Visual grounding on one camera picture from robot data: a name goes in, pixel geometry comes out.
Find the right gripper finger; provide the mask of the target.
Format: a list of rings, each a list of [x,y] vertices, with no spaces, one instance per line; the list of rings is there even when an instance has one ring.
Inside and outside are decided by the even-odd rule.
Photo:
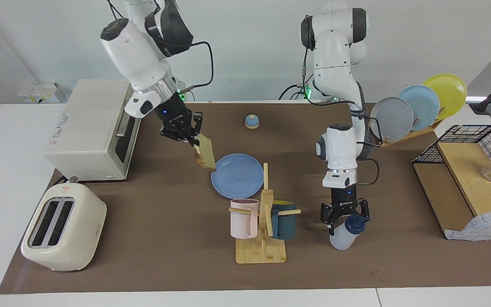
[[[191,126],[191,145],[199,145],[197,136],[201,132],[202,121],[203,121],[202,113],[192,113],[191,123],[194,123],[194,126]]]
[[[183,133],[183,131],[177,129],[174,130],[173,128],[170,127],[162,127],[161,128],[161,135],[165,136],[166,138],[170,138],[171,140],[175,140],[177,142],[187,142],[191,146],[198,146],[198,140],[196,136],[186,136],[186,134]]]

